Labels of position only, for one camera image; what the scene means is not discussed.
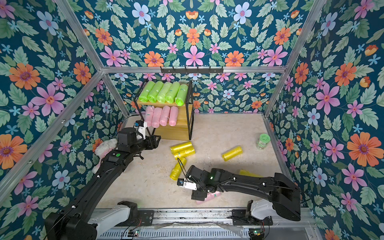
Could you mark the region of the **pink roll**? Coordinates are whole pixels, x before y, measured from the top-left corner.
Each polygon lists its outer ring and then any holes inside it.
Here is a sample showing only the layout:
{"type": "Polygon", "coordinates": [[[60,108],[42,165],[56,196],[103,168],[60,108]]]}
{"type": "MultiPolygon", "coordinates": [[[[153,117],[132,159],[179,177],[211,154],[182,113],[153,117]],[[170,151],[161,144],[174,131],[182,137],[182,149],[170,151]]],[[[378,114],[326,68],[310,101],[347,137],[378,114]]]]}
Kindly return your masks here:
{"type": "Polygon", "coordinates": [[[147,124],[147,127],[152,126],[152,119],[154,115],[155,107],[154,106],[147,106],[145,111],[145,123],[147,124]]]}
{"type": "Polygon", "coordinates": [[[179,108],[176,106],[172,106],[170,110],[170,116],[169,116],[169,125],[171,127],[176,126],[178,115],[179,115],[179,108]]]}
{"type": "Polygon", "coordinates": [[[221,196],[221,192],[209,193],[203,201],[196,201],[197,205],[204,204],[221,196]]]}
{"type": "Polygon", "coordinates": [[[156,107],[154,109],[151,125],[155,129],[160,126],[160,118],[161,118],[161,115],[162,115],[162,111],[163,111],[163,109],[160,108],[160,107],[156,107]]]}
{"type": "Polygon", "coordinates": [[[160,116],[160,120],[159,120],[159,123],[161,126],[163,126],[163,127],[167,126],[168,121],[169,121],[169,117],[170,117],[170,111],[171,111],[171,107],[169,107],[169,106],[164,106],[162,108],[162,112],[161,112],[161,116],[160,116]]]}

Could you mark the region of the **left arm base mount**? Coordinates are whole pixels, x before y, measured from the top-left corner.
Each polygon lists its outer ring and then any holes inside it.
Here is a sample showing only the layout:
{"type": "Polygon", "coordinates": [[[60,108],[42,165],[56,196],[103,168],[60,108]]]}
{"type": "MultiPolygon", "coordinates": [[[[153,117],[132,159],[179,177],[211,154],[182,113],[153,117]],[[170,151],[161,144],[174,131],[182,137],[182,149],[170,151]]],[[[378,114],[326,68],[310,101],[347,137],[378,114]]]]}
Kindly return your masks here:
{"type": "Polygon", "coordinates": [[[129,207],[130,214],[127,220],[119,223],[116,227],[128,227],[130,224],[137,226],[141,223],[141,226],[151,226],[154,220],[154,210],[139,209],[138,205],[129,201],[118,202],[119,207],[129,207]]]}

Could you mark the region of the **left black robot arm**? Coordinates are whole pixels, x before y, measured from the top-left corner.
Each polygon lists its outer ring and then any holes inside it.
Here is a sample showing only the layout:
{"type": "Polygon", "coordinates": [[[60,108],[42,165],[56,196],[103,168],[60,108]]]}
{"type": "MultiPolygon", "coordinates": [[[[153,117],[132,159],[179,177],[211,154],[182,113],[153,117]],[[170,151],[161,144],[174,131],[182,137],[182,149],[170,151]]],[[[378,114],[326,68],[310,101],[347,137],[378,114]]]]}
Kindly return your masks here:
{"type": "Polygon", "coordinates": [[[102,233],[101,224],[92,223],[96,206],[112,183],[145,150],[159,146],[161,136],[141,134],[135,128],[118,133],[117,145],[102,159],[89,183],[64,209],[45,219],[47,240],[95,240],[102,233]]]}

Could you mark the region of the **pink roll bottom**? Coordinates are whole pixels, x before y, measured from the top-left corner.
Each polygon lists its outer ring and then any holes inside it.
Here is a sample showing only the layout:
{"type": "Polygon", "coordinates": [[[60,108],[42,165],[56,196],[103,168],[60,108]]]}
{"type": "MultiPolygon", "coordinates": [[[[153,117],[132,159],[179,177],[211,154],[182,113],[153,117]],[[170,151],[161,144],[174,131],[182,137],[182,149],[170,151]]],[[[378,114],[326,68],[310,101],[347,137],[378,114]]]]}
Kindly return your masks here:
{"type": "Polygon", "coordinates": [[[221,192],[209,193],[203,201],[196,201],[197,205],[204,204],[221,196],[221,192]]]}

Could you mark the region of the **wooden three-tier shelf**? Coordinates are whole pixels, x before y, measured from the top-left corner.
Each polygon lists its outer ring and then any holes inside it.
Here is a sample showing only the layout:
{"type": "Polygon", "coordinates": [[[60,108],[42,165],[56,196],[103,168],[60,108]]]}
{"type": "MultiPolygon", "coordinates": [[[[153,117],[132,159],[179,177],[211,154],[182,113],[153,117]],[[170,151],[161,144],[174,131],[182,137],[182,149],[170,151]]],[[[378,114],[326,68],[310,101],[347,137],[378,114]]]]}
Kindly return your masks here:
{"type": "Polygon", "coordinates": [[[185,82],[181,81],[179,82],[180,85],[188,85],[188,93],[186,97],[185,104],[181,107],[177,106],[176,103],[169,104],[165,102],[164,104],[159,103],[158,101],[156,103],[151,102],[140,102],[139,95],[141,94],[144,86],[149,81],[145,81],[142,86],[139,88],[138,94],[136,98],[133,100],[134,106],[137,108],[138,113],[141,117],[142,121],[145,121],[145,111],[147,106],[154,106],[163,108],[164,106],[176,106],[179,108],[179,115],[177,124],[174,127],[171,127],[169,125],[169,121],[167,126],[159,126],[158,128],[147,127],[147,133],[150,135],[160,135],[163,139],[166,140],[180,140],[180,141],[187,141],[192,138],[192,131],[193,131],[193,124],[194,124],[194,110],[193,110],[193,90],[192,90],[192,82],[185,82]]]}

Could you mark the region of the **green roll diagonal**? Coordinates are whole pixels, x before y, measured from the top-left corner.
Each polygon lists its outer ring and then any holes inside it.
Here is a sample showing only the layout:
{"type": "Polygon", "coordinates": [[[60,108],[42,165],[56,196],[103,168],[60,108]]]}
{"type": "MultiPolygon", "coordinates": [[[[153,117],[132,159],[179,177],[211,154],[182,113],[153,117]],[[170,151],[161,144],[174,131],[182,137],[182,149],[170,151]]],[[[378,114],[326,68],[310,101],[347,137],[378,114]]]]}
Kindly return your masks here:
{"type": "Polygon", "coordinates": [[[180,85],[178,93],[175,98],[175,103],[177,106],[181,107],[185,104],[188,89],[189,89],[188,85],[180,85]]]}
{"type": "Polygon", "coordinates": [[[153,89],[154,86],[155,86],[155,82],[153,82],[153,81],[149,81],[146,83],[141,94],[139,95],[140,102],[148,102],[149,101],[149,93],[153,89]]]}

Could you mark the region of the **green roll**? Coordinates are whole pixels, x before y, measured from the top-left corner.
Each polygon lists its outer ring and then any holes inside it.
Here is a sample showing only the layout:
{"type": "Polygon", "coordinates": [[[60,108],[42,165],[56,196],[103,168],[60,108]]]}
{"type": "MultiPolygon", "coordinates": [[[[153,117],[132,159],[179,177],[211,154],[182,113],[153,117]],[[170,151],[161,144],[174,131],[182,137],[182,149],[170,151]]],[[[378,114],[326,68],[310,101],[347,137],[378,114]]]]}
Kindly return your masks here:
{"type": "Polygon", "coordinates": [[[166,94],[170,90],[171,86],[172,86],[171,82],[166,82],[163,84],[161,90],[159,91],[159,93],[157,95],[157,101],[159,103],[164,104],[166,102],[166,94]]]}
{"type": "Polygon", "coordinates": [[[172,104],[175,102],[175,98],[178,94],[179,88],[180,88],[179,82],[173,82],[172,83],[169,91],[166,93],[166,96],[165,96],[165,100],[167,103],[172,104]]]}
{"type": "Polygon", "coordinates": [[[162,81],[158,81],[154,83],[154,86],[148,93],[148,100],[151,103],[156,103],[157,102],[157,96],[160,92],[160,90],[163,88],[164,83],[162,81]]]}

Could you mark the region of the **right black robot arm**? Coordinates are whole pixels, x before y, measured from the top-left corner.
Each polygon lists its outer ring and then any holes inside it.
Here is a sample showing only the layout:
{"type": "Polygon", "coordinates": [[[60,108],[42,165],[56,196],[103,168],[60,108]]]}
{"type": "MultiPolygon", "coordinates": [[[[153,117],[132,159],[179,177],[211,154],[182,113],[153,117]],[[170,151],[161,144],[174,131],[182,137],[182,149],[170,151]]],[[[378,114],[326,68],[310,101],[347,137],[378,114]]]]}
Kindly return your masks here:
{"type": "Polygon", "coordinates": [[[301,190],[288,177],[275,173],[273,177],[251,177],[213,168],[210,172],[192,165],[178,186],[192,190],[192,200],[204,201],[209,193],[236,192],[268,201],[258,204],[250,201],[249,214],[258,220],[274,210],[280,217],[298,222],[301,220],[301,190]]]}

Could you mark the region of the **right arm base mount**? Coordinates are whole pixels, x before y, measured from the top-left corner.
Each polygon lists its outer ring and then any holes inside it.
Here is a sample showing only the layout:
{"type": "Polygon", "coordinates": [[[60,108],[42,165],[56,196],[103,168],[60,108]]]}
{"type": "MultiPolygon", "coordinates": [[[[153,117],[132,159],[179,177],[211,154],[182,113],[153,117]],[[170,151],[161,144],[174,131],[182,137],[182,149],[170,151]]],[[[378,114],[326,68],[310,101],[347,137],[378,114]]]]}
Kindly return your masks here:
{"type": "Polygon", "coordinates": [[[234,226],[270,226],[276,211],[267,200],[249,201],[245,210],[232,210],[230,219],[234,226]]]}

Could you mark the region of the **yellow roll diagonal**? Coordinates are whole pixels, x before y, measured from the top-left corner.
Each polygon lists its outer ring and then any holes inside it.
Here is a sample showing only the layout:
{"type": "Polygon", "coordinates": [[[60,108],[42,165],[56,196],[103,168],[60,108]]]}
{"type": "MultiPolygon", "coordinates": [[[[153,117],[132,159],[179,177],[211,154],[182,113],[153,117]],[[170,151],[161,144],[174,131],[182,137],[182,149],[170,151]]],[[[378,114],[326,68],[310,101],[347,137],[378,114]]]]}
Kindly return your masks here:
{"type": "Polygon", "coordinates": [[[241,146],[236,146],[233,149],[223,153],[222,154],[222,158],[223,158],[223,160],[225,162],[227,162],[227,161],[229,161],[229,160],[231,160],[231,159],[241,155],[242,153],[243,153],[242,147],[241,146]]]}
{"type": "Polygon", "coordinates": [[[170,178],[174,181],[177,181],[180,174],[185,170],[187,159],[184,157],[177,158],[177,163],[173,170],[171,171],[170,178]]]}

